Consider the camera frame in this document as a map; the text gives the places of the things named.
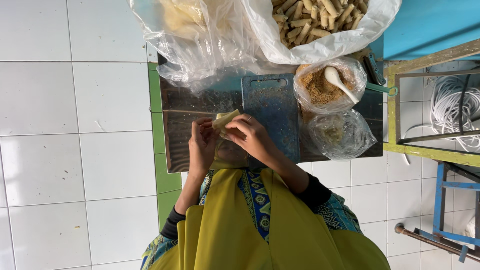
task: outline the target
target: green handle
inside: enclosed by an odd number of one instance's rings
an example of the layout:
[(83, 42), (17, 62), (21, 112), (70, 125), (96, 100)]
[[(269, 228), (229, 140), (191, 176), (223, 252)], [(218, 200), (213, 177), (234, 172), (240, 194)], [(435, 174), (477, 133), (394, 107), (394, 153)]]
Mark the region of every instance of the green handle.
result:
[[(382, 92), (382, 93), (387, 93), (387, 95), (389, 97), (394, 97), (398, 94), (398, 87), (394, 86), (392, 88), (388, 88), (388, 87), (385, 87), (385, 86), (380, 86), (380, 85), (375, 85), (375, 84), (372, 84), (372, 83), (367, 83), (367, 89), (370, 89), (370, 90), (373, 90), (373, 91), (377, 91), (377, 92)], [(390, 91), (394, 89), (395, 90), (395, 93), (393, 95), (390, 94)]]

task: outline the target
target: yellow metal frame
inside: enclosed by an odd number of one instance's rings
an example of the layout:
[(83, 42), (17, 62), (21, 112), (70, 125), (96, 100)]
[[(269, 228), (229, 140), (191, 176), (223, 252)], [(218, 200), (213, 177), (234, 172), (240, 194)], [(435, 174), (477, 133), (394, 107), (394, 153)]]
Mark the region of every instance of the yellow metal frame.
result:
[[(431, 73), (405, 73), (478, 53), (480, 53), (480, 38), (417, 59), (402, 61), (397, 65), (384, 69), (384, 76), (388, 78), (388, 87), (398, 87), (398, 95), (388, 98), (388, 142), (384, 142), (384, 150), (480, 167), (480, 154), (477, 153), (412, 146), (400, 143), (400, 78), (432, 76)], [(460, 74), (466, 74), (466, 71), (437, 72), (435, 76)]]

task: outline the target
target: blue cutting board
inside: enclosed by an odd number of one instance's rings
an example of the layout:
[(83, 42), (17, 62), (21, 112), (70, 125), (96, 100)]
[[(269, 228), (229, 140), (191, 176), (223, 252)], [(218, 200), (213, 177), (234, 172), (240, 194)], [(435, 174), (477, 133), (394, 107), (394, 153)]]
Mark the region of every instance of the blue cutting board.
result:
[[(275, 145), (294, 163), (300, 162), (298, 106), (293, 74), (244, 76), (241, 80), (243, 111), (260, 122)], [(266, 166), (248, 155), (252, 169)]]

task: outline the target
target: woman's right hand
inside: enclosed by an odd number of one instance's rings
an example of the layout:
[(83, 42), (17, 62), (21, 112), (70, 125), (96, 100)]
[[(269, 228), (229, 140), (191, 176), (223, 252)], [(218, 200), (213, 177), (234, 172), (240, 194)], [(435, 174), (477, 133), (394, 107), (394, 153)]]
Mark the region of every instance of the woman's right hand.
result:
[(230, 140), (267, 166), (269, 161), (278, 155), (283, 155), (268, 136), (265, 127), (246, 113), (234, 117), (225, 127), (227, 129), (238, 128), (244, 133), (245, 138), (235, 133), (227, 133), (227, 135)]

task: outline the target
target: woman's left hand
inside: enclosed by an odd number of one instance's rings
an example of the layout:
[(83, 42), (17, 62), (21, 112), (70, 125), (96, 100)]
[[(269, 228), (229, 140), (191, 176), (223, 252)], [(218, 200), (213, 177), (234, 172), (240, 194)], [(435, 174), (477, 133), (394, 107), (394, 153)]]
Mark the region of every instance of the woman's left hand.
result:
[(210, 117), (202, 117), (192, 122), (192, 137), (188, 141), (189, 173), (205, 177), (215, 157), (215, 145), (219, 134), (220, 130), (213, 130)]

